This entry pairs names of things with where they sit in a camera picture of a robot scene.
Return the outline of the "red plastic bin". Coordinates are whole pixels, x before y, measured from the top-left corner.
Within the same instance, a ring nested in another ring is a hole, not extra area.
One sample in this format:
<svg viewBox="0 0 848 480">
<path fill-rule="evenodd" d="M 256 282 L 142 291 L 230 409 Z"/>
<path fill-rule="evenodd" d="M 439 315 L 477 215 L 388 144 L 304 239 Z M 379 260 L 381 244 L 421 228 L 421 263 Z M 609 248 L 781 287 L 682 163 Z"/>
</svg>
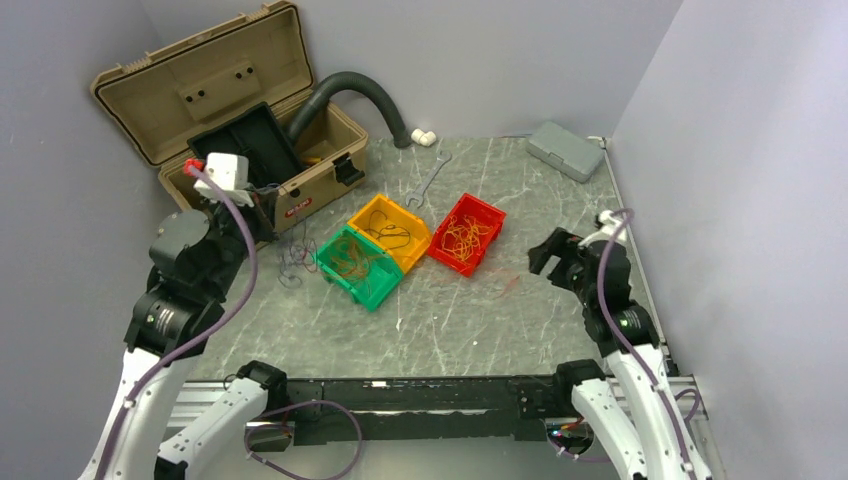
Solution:
<svg viewBox="0 0 848 480">
<path fill-rule="evenodd" d="M 429 257 L 470 278 L 500 234 L 507 214 L 463 193 L 433 234 Z"/>
</svg>

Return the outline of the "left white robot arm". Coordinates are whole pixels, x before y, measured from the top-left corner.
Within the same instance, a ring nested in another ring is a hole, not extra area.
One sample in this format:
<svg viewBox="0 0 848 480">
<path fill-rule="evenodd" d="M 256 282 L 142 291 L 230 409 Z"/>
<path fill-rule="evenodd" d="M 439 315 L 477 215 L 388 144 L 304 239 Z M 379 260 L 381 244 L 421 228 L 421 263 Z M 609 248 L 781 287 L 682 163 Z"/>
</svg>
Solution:
<svg viewBox="0 0 848 480">
<path fill-rule="evenodd" d="M 225 444 L 247 422 L 279 417 L 290 402 L 282 370 L 253 360 L 226 391 L 172 436 L 166 434 L 179 393 L 212 333 L 245 305 L 248 284 L 230 308 L 223 304 L 243 264 L 258 273 L 256 242 L 269 229 L 248 206 L 208 202 L 203 210 L 166 217 L 151 245 L 153 267 L 135 303 L 122 375 L 83 479 L 201 479 Z"/>
</svg>

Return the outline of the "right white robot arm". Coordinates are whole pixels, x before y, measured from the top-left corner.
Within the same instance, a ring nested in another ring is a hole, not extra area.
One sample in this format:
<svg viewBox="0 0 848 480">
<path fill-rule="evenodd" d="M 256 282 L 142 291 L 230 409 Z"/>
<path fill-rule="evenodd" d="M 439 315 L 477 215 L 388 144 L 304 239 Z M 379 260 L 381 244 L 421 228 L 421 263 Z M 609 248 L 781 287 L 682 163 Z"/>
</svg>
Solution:
<svg viewBox="0 0 848 480">
<path fill-rule="evenodd" d="M 712 478 L 677 405 L 650 314 L 632 297 L 620 237 L 609 227 L 586 238 L 557 228 L 529 249 L 530 272 L 551 258 L 558 262 L 549 281 L 577 297 L 602 358 L 558 365 L 555 409 L 587 422 L 622 479 Z"/>
</svg>

